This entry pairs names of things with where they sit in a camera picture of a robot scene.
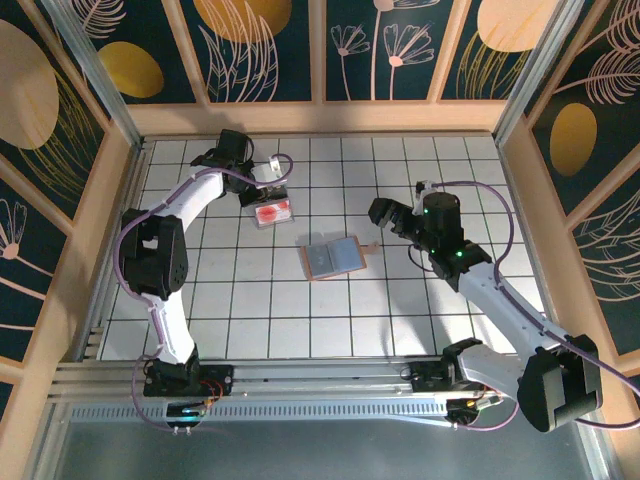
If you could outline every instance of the dark blue wallpaper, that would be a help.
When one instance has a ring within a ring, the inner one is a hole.
[[[307,0],[241,5],[227,2],[225,10],[223,2],[197,0],[198,9],[194,0],[182,2],[211,102],[310,101]]]
[[[73,218],[104,131],[17,2],[3,2],[0,22],[8,24],[0,44],[11,45],[0,57],[0,86],[15,89],[15,98],[22,100],[2,103],[2,115],[15,119],[22,133],[0,127],[0,157]],[[37,74],[25,81],[23,76],[33,71]],[[56,90],[57,99],[42,97],[42,91],[55,96]],[[27,102],[31,98],[38,101]]]
[[[9,403],[12,390],[13,385],[10,383],[0,382],[0,421],[2,421],[2,417],[4,416],[4,411]]]
[[[482,3],[471,2],[442,92],[443,100],[506,100],[527,61],[530,50],[499,52],[482,41],[478,32]]]
[[[640,142],[640,13],[624,21],[627,5],[610,3],[533,126],[567,214]]]
[[[640,170],[574,231],[620,355],[640,348]]]
[[[0,356],[22,361],[65,235],[0,180]]]
[[[379,11],[371,0],[327,1],[327,100],[427,98],[452,2],[404,3]]]

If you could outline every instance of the purple cable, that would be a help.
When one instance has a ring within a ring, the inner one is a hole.
[[[127,225],[125,225],[122,229],[122,231],[118,234],[118,236],[116,237],[116,241],[115,241],[115,245],[113,247],[113,270],[116,274],[116,279],[118,280],[118,283],[120,284],[120,286],[122,287],[122,289],[132,298],[139,300],[141,302],[143,302],[144,304],[147,305],[147,308],[149,309],[149,311],[151,312],[151,320],[153,322],[153,326],[156,330],[156,334],[158,335],[158,343],[159,343],[159,347],[158,350],[153,354],[153,355],[141,355],[140,357],[138,357],[138,359],[136,360],[135,366],[133,367],[133,375],[131,377],[131,398],[133,400],[133,406],[136,409],[137,414],[140,416],[140,418],[142,418],[142,420],[144,420],[146,423],[148,423],[150,426],[158,429],[158,430],[162,430],[164,432],[173,432],[174,430],[172,428],[170,428],[169,426],[164,426],[158,423],[155,423],[153,420],[151,420],[149,417],[147,417],[144,412],[142,411],[142,409],[140,408],[140,404],[138,402],[138,398],[136,396],[136,392],[135,392],[135,388],[136,388],[136,373],[138,372],[138,368],[140,367],[140,362],[142,362],[143,360],[154,360],[156,358],[158,358],[158,355],[160,355],[160,352],[162,352],[162,349],[164,347],[164,343],[166,341],[166,338],[164,338],[164,334],[162,331],[162,328],[160,326],[160,318],[158,317],[158,312],[156,311],[156,308],[153,304],[153,302],[151,300],[149,300],[148,298],[143,297],[142,295],[138,295],[137,293],[135,293],[133,290],[131,290],[131,288],[129,287],[129,285],[127,284],[126,280],[124,279],[124,275],[122,274],[122,270],[120,269],[120,247],[122,245],[122,241],[124,240],[124,237],[127,236],[127,234],[129,232],[131,232],[131,230],[133,230],[136,226],[140,225],[142,222],[146,221],[149,217],[151,217],[152,215],[156,215],[158,212],[161,212],[162,210],[164,210],[165,208],[167,208],[169,205],[171,205],[173,202],[176,201],[176,199],[189,187],[189,185],[191,185],[193,182],[195,182],[198,178],[204,176],[204,175],[211,175],[213,173],[224,173],[227,175],[230,175],[232,177],[235,177],[239,180],[243,180],[244,182],[253,185],[255,187],[272,187],[272,186],[276,186],[276,185],[281,185],[283,183],[285,183],[287,181],[287,179],[289,178],[289,176],[291,175],[291,172],[293,172],[293,159],[285,154],[285,153],[276,153],[274,155],[272,155],[273,157],[283,157],[286,158],[287,161],[289,162],[289,170],[287,170],[287,172],[280,177],[277,180],[274,180],[273,182],[258,182],[256,180],[253,180],[251,178],[245,177],[243,175],[240,175],[237,172],[234,172],[232,170],[228,170],[226,168],[218,168],[218,167],[209,167],[209,168],[205,168],[203,170],[200,170],[199,172],[197,172],[195,175],[190,176],[187,180],[185,180],[185,182],[180,185],[176,191],[171,194],[171,196],[169,196],[169,198],[167,198],[167,200],[165,200],[162,204],[158,205],[157,207],[155,207],[152,210],[149,210],[147,213],[139,216],[138,218],[136,218],[135,220],[133,220],[132,222],[128,223]],[[215,429],[205,429],[205,428],[199,428],[198,430],[202,430],[202,431],[218,431]]]
[[[600,359],[594,357],[590,353],[585,352],[581,348],[578,348],[578,347],[570,344],[565,339],[563,339],[563,338],[559,337],[558,335],[556,335],[555,333],[550,332],[549,330],[547,330],[546,327],[542,323],[540,323],[522,305],[520,305],[520,303],[515,298],[513,298],[513,296],[507,291],[507,289],[503,285],[500,284],[500,269],[499,269],[499,266],[500,266],[500,263],[505,259],[505,257],[511,251],[511,247],[513,245],[513,237],[514,237],[514,233],[515,233],[515,223],[513,221],[513,212],[509,208],[509,204],[507,203],[505,198],[500,194],[500,192],[498,192],[495,188],[493,188],[493,187],[491,187],[489,185],[486,185],[486,184],[481,183],[481,182],[476,182],[476,181],[457,181],[457,182],[443,182],[443,183],[434,184],[434,187],[453,187],[453,186],[468,186],[468,187],[475,186],[475,187],[485,188],[485,189],[489,190],[491,193],[493,193],[500,200],[500,202],[504,206],[505,210],[507,211],[507,214],[508,214],[507,217],[509,218],[509,240],[507,242],[507,248],[505,249],[504,253],[500,256],[500,258],[498,258],[496,260],[496,263],[495,263],[495,266],[494,266],[494,279],[495,279],[495,282],[496,282],[496,286],[498,287],[500,292],[502,292],[502,294],[507,298],[507,300],[509,300],[509,302],[520,313],[522,313],[524,315],[524,317],[534,327],[536,327],[538,330],[543,332],[549,338],[551,338],[554,341],[558,342],[560,345],[562,345],[562,347],[566,348],[570,352],[573,352],[576,355],[581,356],[582,358],[584,358],[588,362],[592,363],[593,365],[596,365],[597,367],[599,367],[599,368],[601,368],[603,370],[606,370],[607,372],[611,373],[618,380],[620,380],[627,387],[629,387],[638,398],[640,398],[640,388],[636,387],[633,383],[631,383],[631,380],[629,380],[627,377],[625,377],[621,372],[619,372],[615,368],[611,367],[610,365],[607,365],[606,363],[604,363]],[[514,410],[514,412],[511,415],[511,417],[509,417],[509,419],[507,419],[507,421],[505,421],[506,423],[503,422],[502,424],[500,424],[500,426],[496,426],[496,427],[500,428],[501,426],[506,425],[509,421],[511,421],[511,419],[513,417],[515,417],[516,412],[517,412],[517,404],[516,404],[516,409]],[[587,425],[587,426],[593,427],[593,428],[600,428],[600,429],[603,429],[603,430],[631,430],[631,429],[640,427],[640,418],[637,418],[636,420],[633,420],[631,422],[618,423],[618,424],[606,424],[606,423],[592,422],[590,420],[584,420],[582,418],[577,418],[575,421],[580,423],[580,424],[582,424],[582,425]],[[472,427],[472,428],[476,429],[476,428],[492,428],[492,427]]]

